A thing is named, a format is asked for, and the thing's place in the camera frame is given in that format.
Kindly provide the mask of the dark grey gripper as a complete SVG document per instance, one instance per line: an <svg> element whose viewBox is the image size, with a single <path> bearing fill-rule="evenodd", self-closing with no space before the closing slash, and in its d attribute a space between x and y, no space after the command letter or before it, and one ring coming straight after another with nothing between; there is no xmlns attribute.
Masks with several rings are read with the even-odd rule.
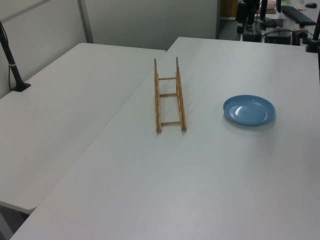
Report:
<svg viewBox="0 0 320 240"><path fill-rule="evenodd" d="M246 2L239 2L237 5L237 11L236 11L236 21L237 23L237 29L236 32L237 34L243 33L244 32L244 23L246 22L247 19L247 10L248 10L248 5Z"/></svg>

